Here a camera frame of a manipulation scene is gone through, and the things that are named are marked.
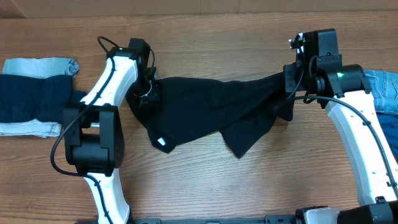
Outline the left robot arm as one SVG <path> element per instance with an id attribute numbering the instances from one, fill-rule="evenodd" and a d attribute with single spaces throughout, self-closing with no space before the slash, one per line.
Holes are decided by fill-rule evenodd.
<path id="1" fill-rule="evenodd" d="M 124 158 L 124 136 L 119 109 L 125 98 L 145 112 L 159 104 L 154 83 L 156 68 L 150 45 L 131 38 L 127 47 L 113 44 L 106 50 L 104 72 L 79 103 L 63 111 L 65 157 L 75 166 L 73 175 L 90 187 L 98 211 L 97 223 L 131 223 L 131 208 L 124 198 L 119 168 Z"/>

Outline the black polo shirt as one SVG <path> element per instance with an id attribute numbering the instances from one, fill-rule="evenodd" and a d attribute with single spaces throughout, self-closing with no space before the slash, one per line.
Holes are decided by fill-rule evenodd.
<path id="1" fill-rule="evenodd" d="M 293 102 L 284 103 L 281 73 L 247 82 L 172 77 L 153 82 L 154 102 L 126 95 L 151 144 L 165 153 L 219 131 L 237 158 L 267 132 L 277 118 L 291 121 Z"/>

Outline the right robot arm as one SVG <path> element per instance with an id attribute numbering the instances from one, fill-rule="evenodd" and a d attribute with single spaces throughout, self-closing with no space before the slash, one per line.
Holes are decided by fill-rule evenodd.
<path id="1" fill-rule="evenodd" d="M 295 62 L 284 66 L 286 102 L 317 101 L 338 130 L 351 164 L 358 207 L 300 208 L 291 223 L 397 223 L 397 162 L 382 131 L 371 85 L 358 64 L 343 65 L 335 29 L 290 39 Z"/>

